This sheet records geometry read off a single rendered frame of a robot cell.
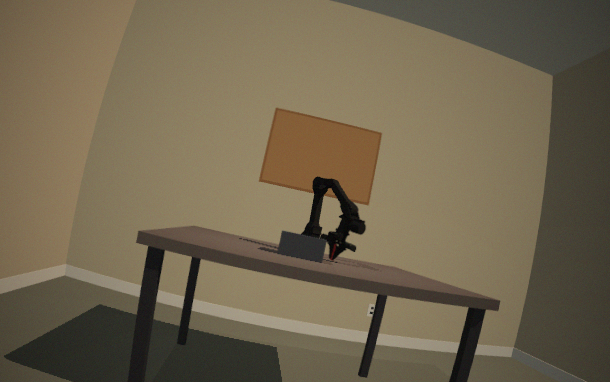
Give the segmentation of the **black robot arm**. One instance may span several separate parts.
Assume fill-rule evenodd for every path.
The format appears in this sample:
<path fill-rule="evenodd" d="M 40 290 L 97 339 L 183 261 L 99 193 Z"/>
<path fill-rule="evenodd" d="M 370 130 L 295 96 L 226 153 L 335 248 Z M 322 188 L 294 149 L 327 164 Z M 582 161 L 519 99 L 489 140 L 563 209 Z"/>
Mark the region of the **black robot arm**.
<path fill-rule="evenodd" d="M 340 208 L 343 215 L 339 217 L 342 219 L 339 227 L 355 234 L 363 234 L 365 229 L 365 221 L 359 220 L 359 208 L 353 203 L 346 195 L 338 180 L 326 179 L 316 177 L 313 180 L 313 191 L 314 198 L 311 209 L 310 221 L 305 227 L 305 230 L 301 235 L 310 237 L 320 238 L 322 227 L 319 225 L 321 208 L 323 203 L 323 197 L 331 188 L 340 202 Z M 352 220 L 351 220 L 352 219 Z M 344 240 L 345 233 L 330 232 L 328 233 L 328 239 L 332 241 L 342 242 Z"/>

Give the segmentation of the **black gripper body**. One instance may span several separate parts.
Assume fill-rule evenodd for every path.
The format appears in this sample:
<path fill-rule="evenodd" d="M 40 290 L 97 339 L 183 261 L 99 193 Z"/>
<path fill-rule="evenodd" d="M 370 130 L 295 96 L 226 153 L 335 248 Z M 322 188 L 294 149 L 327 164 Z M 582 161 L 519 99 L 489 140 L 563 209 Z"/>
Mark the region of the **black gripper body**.
<path fill-rule="evenodd" d="M 344 234 L 344 240 L 342 241 L 342 243 L 341 243 L 341 242 L 339 242 L 339 241 L 338 241 L 338 242 L 336 242 L 336 241 L 332 241 L 331 239 L 328 239 L 328 238 L 327 238 L 327 237 L 328 237 L 328 235 L 325 235 L 325 234 L 322 234 L 322 235 L 321 235 L 321 237 L 320 237 L 320 239 L 327 240 L 327 242 L 328 242 L 328 243 L 331 243 L 331 244 L 333 244 L 333 245 L 334 245 L 334 244 L 339 244 L 339 246 L 341 246 L 341 247 L 343 247 L 343 248 L 347 248 L 347 249 L 349 249 L 349 250 L 351 250 L 351 251 L 355 252 L 355 250 L 356 250 L 356 246 L 346 241 L 347 237 L 348 237 L 348 236 L 350 236 L 349 231 L 348 231 L 348 230 L 345 230 L 345 229 L 343 229 L 343 228 L 340 228 L 340 227 L 338 227 L 338 229 L 336 228 L 336 231 L 337 231 L 337 233 L 341 233 L 341 234 L 342 234 L 342 233 L 345 233 L 345 234 Z"/>

